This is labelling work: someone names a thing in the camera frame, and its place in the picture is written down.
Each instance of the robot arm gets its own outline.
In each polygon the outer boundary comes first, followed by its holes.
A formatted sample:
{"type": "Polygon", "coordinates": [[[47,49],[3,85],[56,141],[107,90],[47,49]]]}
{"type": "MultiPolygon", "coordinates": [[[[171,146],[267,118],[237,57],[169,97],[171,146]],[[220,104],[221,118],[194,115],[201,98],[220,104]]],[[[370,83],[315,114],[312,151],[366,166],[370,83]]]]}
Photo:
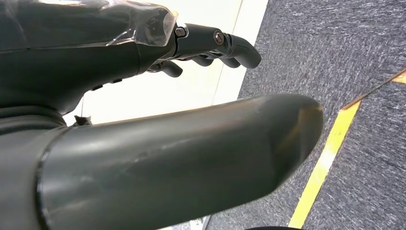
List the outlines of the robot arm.
{"type": "Polygon", "coordinates": [[[0,26],[16,33],[0,35],[0,229],[166,227],[271,193],[317,143],[320,105],[300,95],[66,127],[61,115],[103,84],[177,77],[172,60],[254,68],[261,57],[217,28],[176,25],[162,7],[47,1],[0,0],[0,26]]]}

